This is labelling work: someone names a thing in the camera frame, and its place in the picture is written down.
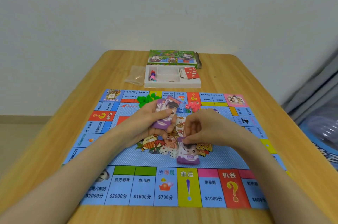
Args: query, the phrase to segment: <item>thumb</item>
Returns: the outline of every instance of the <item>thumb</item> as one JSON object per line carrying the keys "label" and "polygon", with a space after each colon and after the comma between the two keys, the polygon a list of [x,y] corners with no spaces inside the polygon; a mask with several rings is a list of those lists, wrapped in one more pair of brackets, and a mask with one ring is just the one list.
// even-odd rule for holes
{"label": "thumb", "polygon": [[197,132],[193,135],[186,137],[182,141],[183,141],[184,144],[197,144],[197,143],[202,142],[202,137],[203,136],[202,136],[201,132]]}
{"label": "thumb", "polygon": [[171,115],[171,111],[172,111],[172,109],[168,108],[166,110],[162,110],[162,111],[152,113],[151,119],[154,122],[154,121],[157,121],[157,120],[160,120],[160,119],[167,118],[169,115]]}

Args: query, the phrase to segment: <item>forearm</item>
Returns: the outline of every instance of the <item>forearm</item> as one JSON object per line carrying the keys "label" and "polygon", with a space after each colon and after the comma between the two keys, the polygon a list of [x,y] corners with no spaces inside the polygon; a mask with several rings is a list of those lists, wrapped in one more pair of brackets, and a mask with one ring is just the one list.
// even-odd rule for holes
{"label": "forearm", "polygon": [[253,135],[237,152],[254,173],[277,224],[331,223]]}
{"label": "forearm", "polygon": [[112,129],[1,217],[2,223],[65,223],[101,171],[124,149]]}

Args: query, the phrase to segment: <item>exclamation mark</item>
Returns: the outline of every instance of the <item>exclamation mark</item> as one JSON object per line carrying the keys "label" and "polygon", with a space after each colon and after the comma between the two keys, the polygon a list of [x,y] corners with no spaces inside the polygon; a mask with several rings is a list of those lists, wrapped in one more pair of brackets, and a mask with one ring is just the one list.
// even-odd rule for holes
{"label": "exclamation mark", "polygon": [[190,197],[190,180],[187,179],[187,188],[188,188],[188,200],[191,201],[191,197]]}

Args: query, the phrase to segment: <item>wooden table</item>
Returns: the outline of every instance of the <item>wooden table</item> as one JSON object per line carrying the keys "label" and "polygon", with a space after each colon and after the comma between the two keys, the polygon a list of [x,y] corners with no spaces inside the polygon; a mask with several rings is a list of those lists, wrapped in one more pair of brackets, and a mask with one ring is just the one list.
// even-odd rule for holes
{"label": "wooden table", "polygon": [[[105,52],[35,141],[0,181],[0,213],[60,168],[104,89],[142,90],[124,83],[132,65],[146,65],[148,52]],[[338,223],[338,174],[242,62],[233,55],[200,54],[201,89],[243,94],[281,156],[292,178]],[[70,223],[271,223],[269,211],[257,209],[146,206],[80,206]]]}

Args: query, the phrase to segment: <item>white wall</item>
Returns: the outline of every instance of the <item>white wall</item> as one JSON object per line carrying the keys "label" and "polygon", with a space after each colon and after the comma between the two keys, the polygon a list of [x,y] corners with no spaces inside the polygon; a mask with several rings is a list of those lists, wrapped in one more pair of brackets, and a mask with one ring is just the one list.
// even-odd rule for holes
{"label": "white wall", "polygon": [[108,49],[234,54],[283,103],[338,45],[338,0],[0,4],[0,115],[52,115]]}

